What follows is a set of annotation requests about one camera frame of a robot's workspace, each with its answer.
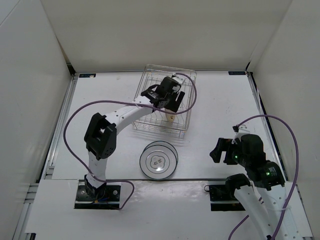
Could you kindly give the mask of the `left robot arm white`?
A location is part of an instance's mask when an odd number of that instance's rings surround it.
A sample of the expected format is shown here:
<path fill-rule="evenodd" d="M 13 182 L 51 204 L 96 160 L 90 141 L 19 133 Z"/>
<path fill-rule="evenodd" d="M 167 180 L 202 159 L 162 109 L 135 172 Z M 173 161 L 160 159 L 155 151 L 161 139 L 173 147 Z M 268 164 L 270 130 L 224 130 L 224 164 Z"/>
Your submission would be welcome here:
<path fill-rule="evenodd" d="M 117 146 L 117 135 L 132 122 L 152 114 L 156 109 L 177 113 L 185 93 L 181 87 L 184 77 L 166 76 L 140 93 L 132 102 L 106 115 L 92 116 L 84 141 L 89 155 L 89 171 L 84 176 L 86 193 L 93 200 L 105 194 L 107 159 Z"/>

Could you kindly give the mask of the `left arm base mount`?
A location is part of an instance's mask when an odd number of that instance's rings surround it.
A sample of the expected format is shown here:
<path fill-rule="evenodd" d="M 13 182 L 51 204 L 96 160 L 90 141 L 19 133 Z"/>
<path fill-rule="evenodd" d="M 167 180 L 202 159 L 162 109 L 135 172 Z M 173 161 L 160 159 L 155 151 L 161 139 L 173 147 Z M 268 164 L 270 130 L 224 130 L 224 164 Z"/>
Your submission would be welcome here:
<path fill-rule="evenodd" d="M 74 209 L 78 210 L 117 210 L 120 208 L 121 185 L 107 184 L 95 196 L 87 193 L 81 182 L 76 191 Z"/>

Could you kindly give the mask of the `white plate green rim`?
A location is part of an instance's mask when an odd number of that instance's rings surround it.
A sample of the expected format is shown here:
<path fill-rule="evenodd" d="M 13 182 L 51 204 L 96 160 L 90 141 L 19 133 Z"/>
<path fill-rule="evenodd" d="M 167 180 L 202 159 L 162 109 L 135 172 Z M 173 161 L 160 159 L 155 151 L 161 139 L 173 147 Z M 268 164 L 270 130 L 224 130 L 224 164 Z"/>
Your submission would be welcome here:
<path fill-rule="evenodd" d="M 178 165 L 178 159 L 177 150 L 166 141 L 151 142 L 141 154 L 141 160 L 146 168 L 156 174 L 174 171 Z"/>
<path fill-rule="evenodd" d="M 174 151 L 162 145 L 148 147 L 139 158 L 142 173 L 152 180 L 169 178 L 175 172 L 177 165 Z"/>

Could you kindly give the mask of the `wire dish rack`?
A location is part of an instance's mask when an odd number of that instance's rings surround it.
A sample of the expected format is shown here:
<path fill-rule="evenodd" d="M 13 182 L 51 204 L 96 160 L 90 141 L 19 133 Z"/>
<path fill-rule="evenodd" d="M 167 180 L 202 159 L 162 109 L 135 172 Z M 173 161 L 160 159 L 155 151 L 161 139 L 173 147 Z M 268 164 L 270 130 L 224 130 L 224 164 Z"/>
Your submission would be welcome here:
<path fill-rule="evenodd" d="M 182 138 L 187 132 L 190 124 L 191 111 L 184 111 L 191 107 L 195 99 L 195 90 L 192 85 L 192 83 L 196 82 L 197 78 L 197 72 L 195 70 L 147 64 L 144 67 L 134 97 L 137 98 L 142 91 L 152 85 L 159 85 L 164 77 L 171 77 L 175 74 L 186 77 L 185 82 L 181 86 L 181 90 L 185 92 L 185 95 L 178 109 L 179 112 L 183 113 L 175 115 L 174 122 L 170 123 L 167 121 L 165 113 L 159 111 L 153 112 L 132 123 L 136 130 L 156 134 L 164 132 L 177 138 Z"/>

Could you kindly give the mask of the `beige wooden plate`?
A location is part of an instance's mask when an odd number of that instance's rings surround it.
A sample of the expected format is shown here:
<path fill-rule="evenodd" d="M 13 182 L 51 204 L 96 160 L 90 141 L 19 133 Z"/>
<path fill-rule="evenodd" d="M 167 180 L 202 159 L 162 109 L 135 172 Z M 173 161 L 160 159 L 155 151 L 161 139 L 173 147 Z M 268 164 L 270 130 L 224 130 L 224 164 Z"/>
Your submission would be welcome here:
<path fill-rule="evenodd" d="M 172 110 L 169 110 L 169 109 L 166 109 L 165 110 L 166 113 L 165 113 L 165 117 L 166 117 L 166 120 L 169 122 L 169 123 L 173 123 L 175 121 L 175 112 L 173 112 Z"/>

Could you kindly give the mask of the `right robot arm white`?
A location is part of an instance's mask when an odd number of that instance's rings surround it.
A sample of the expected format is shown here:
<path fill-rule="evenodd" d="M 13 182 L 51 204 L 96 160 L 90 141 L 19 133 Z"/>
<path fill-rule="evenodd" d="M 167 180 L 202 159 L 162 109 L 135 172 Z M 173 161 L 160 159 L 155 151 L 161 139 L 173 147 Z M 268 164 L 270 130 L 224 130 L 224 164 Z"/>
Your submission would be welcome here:
<path fill-rule="evenodd" d="M 252 220 L 262 240 L 301 240 L 289 207 L 289 193 L 277 163 L 270 161 L 264 144 L 256 134 L 238 133 L 231 138 L 220 137 L 210 152 L 214 163 L 240 165 L 246 173 L 227 177 L 224 193 L 238 200 Z"/>

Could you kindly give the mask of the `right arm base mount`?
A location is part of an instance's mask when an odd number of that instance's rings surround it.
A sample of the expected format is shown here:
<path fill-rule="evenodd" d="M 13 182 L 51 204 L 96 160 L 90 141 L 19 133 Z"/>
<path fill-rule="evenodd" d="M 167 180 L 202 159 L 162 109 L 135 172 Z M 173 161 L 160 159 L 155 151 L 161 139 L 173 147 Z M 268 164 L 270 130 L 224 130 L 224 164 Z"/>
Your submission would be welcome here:
<path fill-rule="evenodd" d="M 245 208 L 227 191 L 225 185 L 205 185 L 204 191 L 209 193 L 210 210 L 212 212 L 242 212 Z"/>

